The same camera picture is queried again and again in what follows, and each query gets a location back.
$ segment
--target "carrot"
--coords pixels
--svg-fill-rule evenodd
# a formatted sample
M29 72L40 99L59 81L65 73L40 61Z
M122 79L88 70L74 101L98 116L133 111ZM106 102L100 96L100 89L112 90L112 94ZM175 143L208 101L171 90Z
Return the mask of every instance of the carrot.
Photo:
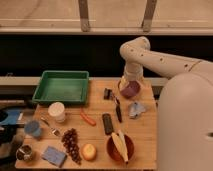
M81 109L80 115L81 115L82 119L83 119L84 121L86 121L88 124L90 124L90 125L92 125L92 126L95 126L95 125L96 125L96 122L95 122L92 118L90 118L89 116L87 116L87 115L84 113L83 109Z

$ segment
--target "remote control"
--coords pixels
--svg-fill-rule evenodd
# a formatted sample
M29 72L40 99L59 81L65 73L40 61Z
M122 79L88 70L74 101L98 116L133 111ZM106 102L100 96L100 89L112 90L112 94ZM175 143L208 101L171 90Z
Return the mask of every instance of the remote control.
M102 119L104 123L105 134L110 135L114 131L110 114L109 113L102 114Z

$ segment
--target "purple object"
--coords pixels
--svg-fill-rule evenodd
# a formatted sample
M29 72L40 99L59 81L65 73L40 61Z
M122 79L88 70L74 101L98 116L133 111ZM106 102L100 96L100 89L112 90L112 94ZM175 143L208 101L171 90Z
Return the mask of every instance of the purple object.
M120 93L126 98L131 98L138 94L139 91L140 84L137 81L129 81L129 84Z
M42 158L44 160L47 160L51 164L56 165L58 167L62 166L66 157L67 155L64 152L59 151L51 146L48 146L47 149L44 151L44 154L42 155Z

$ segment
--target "wooden table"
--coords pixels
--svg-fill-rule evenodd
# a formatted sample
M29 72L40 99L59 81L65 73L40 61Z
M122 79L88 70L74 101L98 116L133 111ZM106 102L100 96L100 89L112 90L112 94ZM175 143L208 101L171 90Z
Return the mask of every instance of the wooden table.
M118 80L90 80L87 103L84 106L66 106L66 121L56 123L47 113L47 106L38 105L34 114L34 119L45 117L52 127L58 128L62 133L70 128L75 128L78 132L78 145L82 147L85 143L92 143L97 147L97 157L89 162L82 160L81 165L77 165L68 156L64 162L63 169L156 169L156 126L157 114L156 104L153 97L151 85L145 81L140 94L134 100L145 105L147 111L142 113L137 119L130 119L128 116L128 106L133 100L123 98L117 89ZM104 100L104 89L112 89L121 102L123 122L119 123L115 104L112 100ZM82 120L80 108L83 107L85 113L96 120L97 125L92 127ZM121 129L133 140L135 151L128 165L119 164L112 160L106 151L106 143L109 136L104 134L102 114L110 113L114 130ZM16 161L16 168L20 169L56 169L57 167L41 159L41 155L47 146L53 146L61 151L66 151L60 139L51 134L50 129L41 123L42 137L40 140L26 136L24 144L29 144L36 151L35 160L25 163Z

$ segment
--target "metal rod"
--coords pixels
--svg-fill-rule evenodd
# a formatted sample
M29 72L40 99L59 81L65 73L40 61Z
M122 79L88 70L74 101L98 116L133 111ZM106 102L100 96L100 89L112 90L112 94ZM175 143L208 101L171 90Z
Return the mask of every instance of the metal rod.
M87 0L78 0L78 4L79 4L80 19L81 19L81 30L83 32L90 31Z
M157 0L147 0L146 10L141 25L144 32L149 32L151 30L152 19L154 16L156 4Z

